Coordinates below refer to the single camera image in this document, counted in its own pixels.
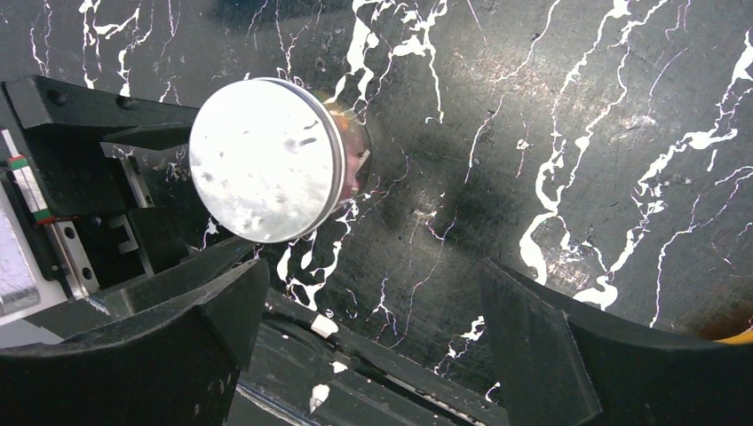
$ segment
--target hole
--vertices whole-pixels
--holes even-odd
[[[126,111],[132,110],[136,107],[136,99],[128,98],[127,96],[118,96],[115,98],[115,103]]]
[[[68,102],[66,95],[55,90],[47,91],[47,98],[52,102],[52,104],[54,104],[57,107],[63,107]]]

